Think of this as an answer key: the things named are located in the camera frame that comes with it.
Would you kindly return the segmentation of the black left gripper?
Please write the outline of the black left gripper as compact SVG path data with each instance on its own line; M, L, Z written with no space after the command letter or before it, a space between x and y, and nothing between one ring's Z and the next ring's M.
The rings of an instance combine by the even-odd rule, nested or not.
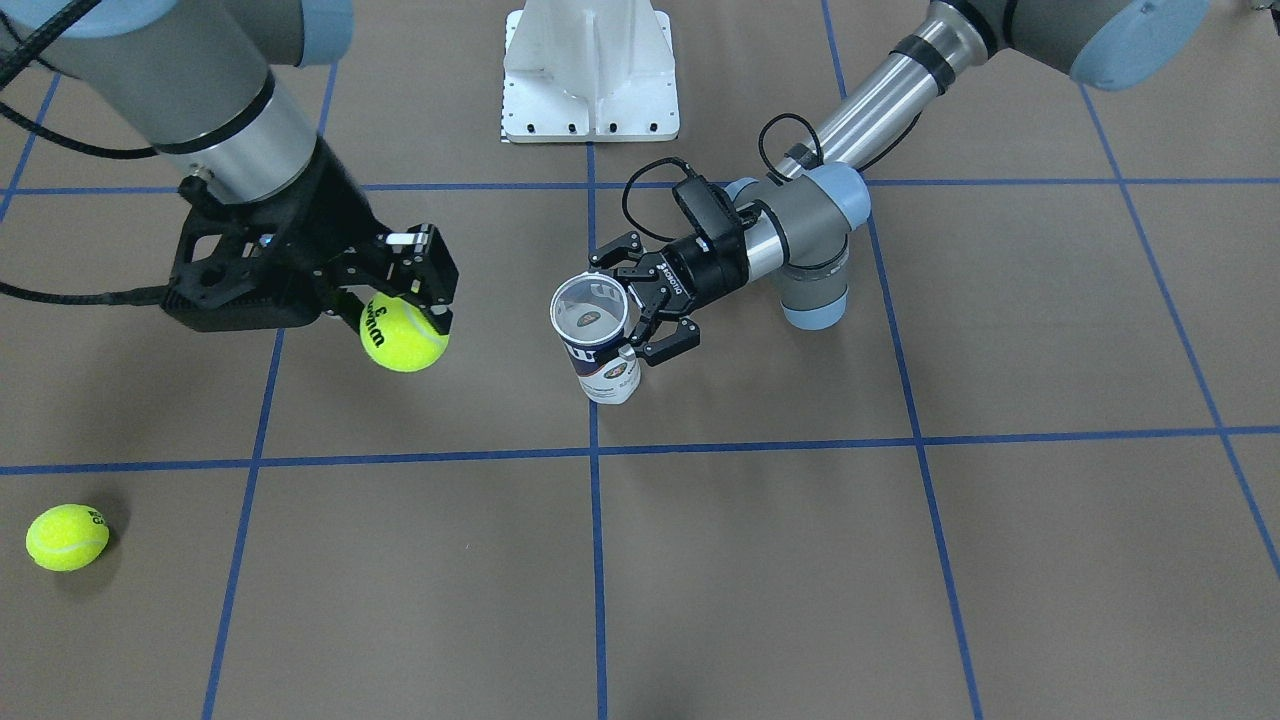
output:
M717 240L690 236L645 252L636 231L623 233L588 256L588 270L605 275L655 275L659 288L641 304L626 346L648 366L658 366L701 342L686 309L699 309L742 288L749 281L745 233Z

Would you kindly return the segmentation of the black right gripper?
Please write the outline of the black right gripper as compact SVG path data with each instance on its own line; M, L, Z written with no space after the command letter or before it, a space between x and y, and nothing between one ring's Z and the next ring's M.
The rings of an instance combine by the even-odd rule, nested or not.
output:
M366 302L353 290L367 286L451 334L460 270L440 229L390 232L324 138L302 173L262 209L276 224L265 252L268 325L307 325L323 314L361 323Z

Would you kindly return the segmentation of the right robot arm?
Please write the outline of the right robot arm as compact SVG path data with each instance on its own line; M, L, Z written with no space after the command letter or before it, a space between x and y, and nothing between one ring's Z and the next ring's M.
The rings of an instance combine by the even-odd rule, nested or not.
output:
M276 329L339 316L372 324L369 287L448 334L458 269L431 224L394 232L274 74L339 60L349 1L5 1L3 81L45 61L91 86L146 141L54 143L110 159L168 158L189 204L165 284L90 295L4 284L60 305L159 306L198 332Z

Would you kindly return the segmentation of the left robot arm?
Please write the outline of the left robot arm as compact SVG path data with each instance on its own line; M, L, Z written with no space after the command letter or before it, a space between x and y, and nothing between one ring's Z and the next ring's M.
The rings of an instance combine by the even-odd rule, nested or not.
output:
M657 365L694 348L692 314L764 277L792 325L833 325L849 301L849 236L870 215L864 172L964 70L1014 50L1080 85L1121 91L1176 56L1208 12L1207 1L931 3L916 31L763 181L721 188L677 160L673 197L690 233L645 251L634 231L591 255L591 268L637 305L620 354Z

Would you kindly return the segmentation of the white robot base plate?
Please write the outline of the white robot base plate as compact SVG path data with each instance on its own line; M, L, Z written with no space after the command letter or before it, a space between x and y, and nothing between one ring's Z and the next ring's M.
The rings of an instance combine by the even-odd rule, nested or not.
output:
M504 22L500 138L637 143L678 137L672 22L649 1L527 1Z

